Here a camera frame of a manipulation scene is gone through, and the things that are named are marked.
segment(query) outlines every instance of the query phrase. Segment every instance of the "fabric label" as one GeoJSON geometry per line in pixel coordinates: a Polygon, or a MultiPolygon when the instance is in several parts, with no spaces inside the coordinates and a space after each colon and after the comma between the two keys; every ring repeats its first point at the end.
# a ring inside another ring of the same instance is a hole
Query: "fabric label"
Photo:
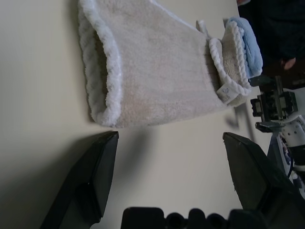
{"type": "Polygon", "coordinates": [[[218,91],[218,97],[222,100],[224,104],[230,103],[235,99],[239,93],[237,93],[229,84],[225,83],[218,91]]]}

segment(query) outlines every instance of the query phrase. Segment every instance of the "beige surface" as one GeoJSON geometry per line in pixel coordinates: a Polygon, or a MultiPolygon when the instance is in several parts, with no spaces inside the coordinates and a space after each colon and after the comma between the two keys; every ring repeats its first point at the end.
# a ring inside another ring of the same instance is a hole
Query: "beige surface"
{"type": "MultiPolygon", "coordinates": [[[[235,0],[160,2],[193,25],[205,19],[217,37],[224,32],[222,17],[237,14],[235,0]]],[[[239,117],[240,130],[226,122],[233,110],[120,130],[109,204],[94,228],[119,228],[129,206],[185,216],[193,207],[224,216],[240,208],[222,141],[225,131],[249,136],[243,111],[239,117]]],[[[259,119],[250,120],[253,127],[259,119]]],[[[0,228],[39,228],[87,146],[79,140],[106,130],[88,116],[76,1],[0,1],[0,228]]],[[[254,130],[254,137],[267,150],[270,135],[254,130]]]]}

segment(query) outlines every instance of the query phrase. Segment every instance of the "white braided trim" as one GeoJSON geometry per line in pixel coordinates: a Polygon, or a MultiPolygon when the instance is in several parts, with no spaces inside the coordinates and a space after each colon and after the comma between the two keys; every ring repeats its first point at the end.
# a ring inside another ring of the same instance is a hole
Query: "white braided trim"
{"type": "Polygon", "coordinates": [[[91,115],[95,122],[115,126],[121,115],[122,71],[121,56],[113,34],[96,11],[94,0],[79,1],[79,34],[83,51],[87,93],[91,115]],[[94,32],[97,32],[107,57],[107,90],[102,93],[101,69],[95,47],[94,32]]]}
{"type": "Polygon", "coordinates": [[[232,80],[231,77],[225,72],[224,66],[220,61],[219,53],[216,47],[216,44],[220,43],[220,41],[217,38],[210,39],[209,47],[210,47],[211,56],[214,61],[215,67],[219,73],[219,77],[221,81],[223,83],[229,84],[237,93],[243,96],[248,96],[251,93],[252,89],[251,89],[251,85],[248,82],[247,73],[245,70],[244,52],[243,52],[242,41],[240,39],[240,32],[237,27],[237,23],[235,21],[231,22],[228,25],[228,27],[229,29],[232,30],[232,33],[234,35],[236,57],[237,57],[237,63],[238,63],[239,73],[241,76],[242,85],[232,80]]]}

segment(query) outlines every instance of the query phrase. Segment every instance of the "black plastic part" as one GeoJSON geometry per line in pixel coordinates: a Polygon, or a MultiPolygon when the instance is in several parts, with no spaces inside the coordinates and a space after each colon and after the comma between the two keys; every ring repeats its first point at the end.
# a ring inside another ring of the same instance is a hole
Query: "black plastic part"
{"type": "Polygon", "coordinates": [[[215,229],[226,229],[227,228],[227,221],[218,214],[211,214],[206,219],[210,225],[215,229]]]}
{"type": "Polygon", "coordinates": [[[118,132],[100,135],[64,181],[41,229],[88,229],[103,217],[112,183],[118,132]]]}
{"type": "Polygon", "coordinates": [[[128,208],[121,229],[164,229],[164,213],[159,208],[128,208]]]}
{"type": "Polygon", "coordinates": [[[224,133],[235,190],[244,209],[260,211],[271,228],[305,225],[305,200],[262,149],[247,138],[224,133]]]}
{"type": "Polygon", "coordinates": [[[305,166],[305,146],[290,147],[289,151],[296,165],[305,166]]]}
{"type": "Polygon", "coordinates": [[[275,122],[260,122],[255,123],[255,127],[263,133],[273,133],[279,132],[283,126],[280,123],[275,122]]]}
{"type": "Polygon", "coordinates": [[[121,229],[266,229],[261,213],[256,211],[233,210],[229,219],[218,214],[205,218],[199,209],[192,209],[189,218],[178,213],[164,219],[159,208],[128,208],[124,211],[121,229]]]}
{"type": "Polygon", "coordinates": [[[187,220],[178,213],[172,213],[166,218],[168,229],[183,229],[187,225],[187,220]]]}

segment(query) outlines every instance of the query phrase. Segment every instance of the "person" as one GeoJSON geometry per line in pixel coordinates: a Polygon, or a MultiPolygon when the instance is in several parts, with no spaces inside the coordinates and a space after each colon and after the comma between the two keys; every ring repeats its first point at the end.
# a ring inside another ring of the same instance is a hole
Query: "person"
{"type": "Polygon", "coordinates": [[[239,7],[254,30],[264,67],[277,62],[287,71],[305,58],[304,12],[305,0],[253,0],[239,7]]]}

